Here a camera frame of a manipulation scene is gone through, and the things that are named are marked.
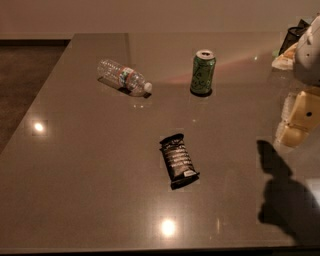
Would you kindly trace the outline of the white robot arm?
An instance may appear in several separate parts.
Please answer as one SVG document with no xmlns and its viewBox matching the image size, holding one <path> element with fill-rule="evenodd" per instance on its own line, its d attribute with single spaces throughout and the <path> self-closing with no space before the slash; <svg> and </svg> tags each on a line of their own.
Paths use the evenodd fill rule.
<svg viewBox="0 0 320 256">
<path fill-rule="evenodd" d="M 272 67 L 292 71 L 304 89 L 294 89 L 284 100 L 274 146 L 289 151 L 300 146 L 320 124 L 320 15 L 310 24 L 301 20 L 288 29 Z"/>
</svg>

